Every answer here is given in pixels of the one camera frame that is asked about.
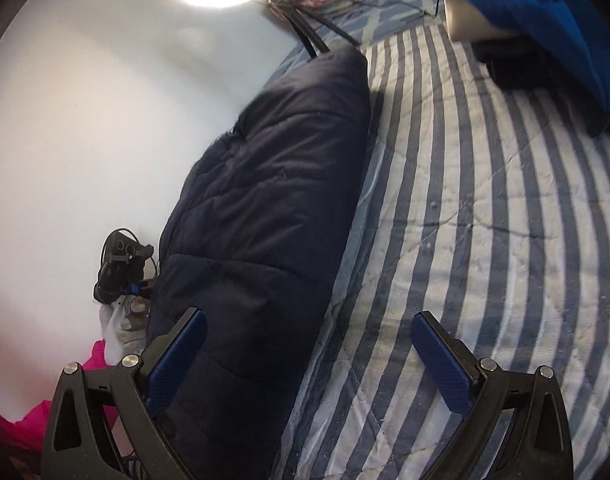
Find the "left forearm pink sleeve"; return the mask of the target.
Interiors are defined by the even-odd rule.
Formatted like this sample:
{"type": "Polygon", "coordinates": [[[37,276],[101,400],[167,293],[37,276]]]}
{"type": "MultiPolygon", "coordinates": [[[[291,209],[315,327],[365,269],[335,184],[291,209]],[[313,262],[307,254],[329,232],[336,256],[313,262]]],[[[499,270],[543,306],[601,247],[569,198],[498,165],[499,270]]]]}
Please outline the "left forearm pink sleeve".
{"type": "MultiPolygon", "coordinates": [[[[104,339],[95,341],[90,358],[83,364],[84,370],[100,370],[108,367],[104,359],[104,350],[106,350],[106,341],[104,339]]],[[[9,444],[22,451],[42,452],[50,410],[51,401],[43,400],[17,422],[10,422],[0,415],[0,443],[9,444]]],[[[118,410],[106,406],[104,413],[110,429],[113,429],[119,418],[118,410]]]]}

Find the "left hand white glove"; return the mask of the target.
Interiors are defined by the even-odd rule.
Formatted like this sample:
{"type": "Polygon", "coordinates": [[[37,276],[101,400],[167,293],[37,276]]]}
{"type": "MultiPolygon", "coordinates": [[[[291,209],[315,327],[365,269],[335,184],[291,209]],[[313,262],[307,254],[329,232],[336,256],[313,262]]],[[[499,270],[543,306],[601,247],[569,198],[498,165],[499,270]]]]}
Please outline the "left hand white glove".
{"type": "Polygon", "coordinates": [[[99,321],[106,342],[104,359],[109,366],[121,363],[125,356],[140,356],[146,348],[146,328],[150,301],[123,295],[112,304],[101,304],[99,321]]]}

